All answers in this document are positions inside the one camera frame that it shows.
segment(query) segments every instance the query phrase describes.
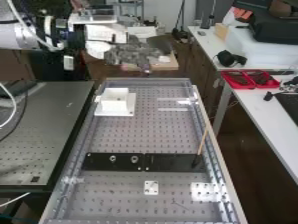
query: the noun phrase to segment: black object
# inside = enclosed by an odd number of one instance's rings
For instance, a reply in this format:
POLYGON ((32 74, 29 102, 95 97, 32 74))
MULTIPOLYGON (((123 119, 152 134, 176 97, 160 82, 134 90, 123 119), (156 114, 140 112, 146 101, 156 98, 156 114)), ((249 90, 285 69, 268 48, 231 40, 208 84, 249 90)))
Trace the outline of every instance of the black object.
POLYGON ((183 0, 183 5, 180 8, 180 14, 179 14, 176 26, 175 26, 175 29, 172 30, 172 36, 175 37, 178 41, 181 41, 181 38, 188 39, 188 32, 184 31, 184 10, 185 10, 185 0, 183 0), (179 22, 180 22, 181 15, 183 15, 183 23, 181 23, 181 28, 179 30, 179 22))
POLYGON ((142 153, 87 153, 83 170, 143 171, 142 153))
POLYGON ((207 33, 204 31, 197 32, 200 36, 207 36, 207 33))
POLYGON ((241 65, 247 64, 248 59, 240 55, 232 54, 229 51, 221 51, 217 55, 220 63, 225 67, 231 67, 236 65, 236 63, 240 63, 241 65))
POLYGON ((298 94, 279 93, 276 94, 276 97, 293 121, 298 125, 298 94))
POLYGON ((237 29, 248 29, 249 26, 236 26, 237 29))
POLYGON ((267 96, 264 97, 264 100, 265 101, 271 101, 273 99, 273 96, 275 96, 273 93, 272 92, 268 92, 267 93, 267 96))
POLYGON ((298 76, 289 82, 285 82, 284 85, 298 85, 298 76))
POLYGON ((260 42, 298 44, 298 20, 284 20, 257 11, 251 20, 253 37, 260 42))
POLYGON ((204 158, 195 154, 146 154, 148 172, 205 172, 204 158))
POLYGON ((241 9, 249 10, 253 8, 268 9, 272 5, 273 0, 235 0, 235 6, 241 9))
POLYGON ((201 163, 203 163, 203 156, 196 155, 193 163, 192 163, 192 169, 195 169, 197 167, 197 165, 201 164, 201 163))

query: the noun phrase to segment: floor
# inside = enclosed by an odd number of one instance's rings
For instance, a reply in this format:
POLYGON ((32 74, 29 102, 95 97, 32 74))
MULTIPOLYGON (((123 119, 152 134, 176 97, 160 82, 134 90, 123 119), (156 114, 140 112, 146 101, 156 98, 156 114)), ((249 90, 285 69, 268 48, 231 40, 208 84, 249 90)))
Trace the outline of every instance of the floor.
MULTIPOLYGON (((188 76, 184 72, 188 45, 172 42, 180 70, 155 73, 158 77, 188 76)), ((88 67, 99 84, 107 77, 142 75, 123 72, 103 61, 91 60, 88 67)), ((240 105, 227 113, 219 142, 249 223, 298 224, 298 187, 240 105)), ((29 217, 30 211, 23 213, 21 215, 29 217)))

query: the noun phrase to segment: white table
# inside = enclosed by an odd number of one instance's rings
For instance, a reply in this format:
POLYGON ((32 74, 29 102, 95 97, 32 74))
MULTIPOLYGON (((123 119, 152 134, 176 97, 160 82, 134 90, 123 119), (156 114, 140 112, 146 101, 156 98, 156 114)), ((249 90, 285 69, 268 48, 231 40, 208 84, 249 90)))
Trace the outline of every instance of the white table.
MULTIPOLYGON (((201 29, 200 27, 195 27, 195 26, 189 26, 189 31, 191 31, 191 35, 193 36, 193 38, 196 39, 199 45, 201 46, 205 55, 208 57, 208 60, 212 62, 215 68, 216 68, 216 74, 213 77, 208 77, 207 79, 207 83, 209 82, 211 78, 215 80, 215 85, 212 89, 204 90, 204 92, 208 92, 207 95, 209 95, 209 100, 207 103, 207 107, 208 107, 208 113, 209 115, 212 114, 213 111, 213 106, 215 106, 215 101, 216 101, 216 95, 217 94, 212 94, 212 91, 217 91, 217 87, 219 84, 216 84, 216 82, 224 85, 224 81, 221 79, 221 75, 220 72, 225 71, 225 70, 251 70, 251 69, 260 69, 260 70, 267 70, 267 71, 281 71, 281 70, 289 70, 289 66, 288 65, 273 65, 273 64, 265 64, 265 65, 252 65, 248 64, 245 66, 237 64, 233 68, 231 67, 225 67, 224 65, 221 65, 216 55, 224 51, 228 50, 233 53, 233 50, 229 49, 225 41, 216 35, 216 28, 212 27, 211 29, 201 29), (199 35, 199 31, 203 31, 207 33, 207 36, 201 36, 199 35)), ((223 96, 221 99, 224 100, 224 105, 227 103, 227 98, 225 98, 225 91, 223 92, 223 96)))
MULTIPOLYGON (((279 81, 284 82, 292 80, 293 77, 295 75, 275 76, 279 81)), ((227 106, 233 93, 298 184, 298 126, 276 97, 269 102, 264 100, 268 91, 272 93, 281 92, 279 89, 237 90, 231 88, 227 83, 213 130, 216 134, 220 131, 227 106)))
MULTIPOLYGON (((189 27, 197 43, 200 44, 209 60, 212 61, 216 70, 249 70, 261 69, 268 71, 289 70, 289 66, 283 65, 237 65, 233 68, 224 67, 215 56, 224 50, 231 50, 225 42, 216 36, 215 27, 209 30, 199 27, 189 27), (200 36, 197 31, 204 31, 207 36, 200 36)), ((291 80, 293 76, 275 76, 277 80, 291 80)), ((272 149, 275 150, 284 166, 287 167, 295 181, 298 184, 298 126, 293 122, 285 109, 276 98, 271 102, 264 101, 268 91, 279 92, 277 90, 256 89, 256 90, 235 90, 229 84, 224 82, 224 91, 216 119, 213 123, 213 130, 216 135, 220 132, 221 123, 224 120, 232 93, 236 95, 243 107, 245 108, 260 132, 263 133, 272 149)))
POLYGON ((213 65, 217 69, 217 71, 224 70, 240 70, 240 69, 263 69, 263 70, 287 70, 289 69, 289 65, 273 65, 273 64, 259 64, 259 65, 240 65, 237 64, 233 68, 225 67, 219 62, 216 55, 224 51, 228 50, 233 53, 233 50, 229 49, 229 47, 225 44, 225 41, 215 34, 216 28, 212 27, 211 29, 205 30, 200 27, 189 26, 189 31, 192 36, 195 37, 197 43, 203 47, 203 50, 209 58, 209 60, 213 62, 213 65), (205 32, 207 36, 199 35, 199 31, 205 32))

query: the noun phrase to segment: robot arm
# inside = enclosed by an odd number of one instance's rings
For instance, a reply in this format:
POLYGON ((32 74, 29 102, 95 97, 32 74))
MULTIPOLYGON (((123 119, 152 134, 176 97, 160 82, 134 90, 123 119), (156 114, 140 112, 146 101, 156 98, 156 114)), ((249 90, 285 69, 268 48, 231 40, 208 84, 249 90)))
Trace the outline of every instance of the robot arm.
POLYGON ((148 57, 159 58, 159 49, 139 43, 136 38, 130 41, 112 6, 83 8, 88 2, 82 1, 44 0, 43 7, 38 7, 35 3, 40 1, 0 0, 0 48, 63 51, 66 70, 74 67, 72 52, 83 49, 111 64, 134 63, 150 70, 148 57), (70 9, 58 8, 59 2, 63 6, 70 3, 70 9))

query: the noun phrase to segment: desk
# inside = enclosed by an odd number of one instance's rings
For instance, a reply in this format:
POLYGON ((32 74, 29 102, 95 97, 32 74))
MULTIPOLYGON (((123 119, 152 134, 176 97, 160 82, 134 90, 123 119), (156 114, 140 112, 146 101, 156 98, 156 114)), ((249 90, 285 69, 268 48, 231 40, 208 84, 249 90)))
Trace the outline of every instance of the desk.
MULTIPOLYGON (((160 63, 152 64, 152 71, 176 71, 180 69, 180 65, 175 56, 175 53, 170 55, 171 62, 170 63, 160 63)), ((126 71, 142 71, 142 69, 134 64, 124 64, 126 71)))
POLYGON ((233 70, 233 69, 263 69, 263 70, 287 70, 289 69, 289 65, 273 65, 273 64, 259 64, 259 65, 240 65, 237 64, 233 68, 227 68, 221 63, 219 62, 217 58, 215 56, 224 50, 228 50, 233 53, 233 51, 229 49, 229 47, 225 44, 225 41, 217 37, 216 35, 216 28, 212 27, 209 30, 200 29, 199 27, 189 26, 189 31, 192 36, 195 37, 197 43, 203 47, 203 50, 209 58, 209 60, 213 62, 213 65, 217 69, 217 71, 224 70, 233 70), (199 31, 203 31, 207 33, 207 36, 200 36, 199 31))
MULTIPOLYGON (((279 81, 289 81, 293 77, 293 75, 275 76, 279 81)), ((224 88, 224 100, 221 100, 220 103, 213 130, 216 134, 220 131, 227 105, 233 93, 298 184, 298 126, 293 122, 276 97, 273 97, 269 102, 264 101, 268 91, 273 93, 281 92, 279 89, 237 90, 232 89, 227 83, 224 88)))
POLYGON ((227 46, 225 42, 220 39, 220 37, 216 36, 215 34, 215 27, 212 27, 209 30, 200 29, 199 27, 189 26, 189 31, 192 37, 189 38, 189 42, 192 42, 192 39, 195 40, 195 43, 199 45, 199 48, 201 49, 201 54, 203 56, 199 56, 197 58, 195 57, 195 62, 196 64, 200 64, 200 67, 208 68, 199 68, 195 71, 195 76, 200 76, 201 78, 199 79, 199 83, 201 84, 200 86, 200 93, 204 98, 208 97, 205 102, 207 108, 208 108, 208 113, 209 115, 212 114, 212 109, 215 106, 215 101, 217 97, 217 90, 219 89, 219 84, 220 81, 224 85, 224 81, 221 80, 220 72, 225 70, 249 70, 249 69, 261 69, 267 71, 279 71, 279 70, 288 70, 289 66, 285 65, 273 65, 273 64, 265 64, 265 65, 240 65, 237 64, 233 68, 227 68, 224 67, 219 59, 216 58, 216 55, 219 52, 228 50, 233 52, 229 47, 227 46), (207 36, 200 36, 197 31, 203 31, 207 33, 207 36))
POLYGON ((94 82, 50 82, 29 96, 22 122, 0 142, 2 192, 35 192, 55 184, 92 89, 94 82))

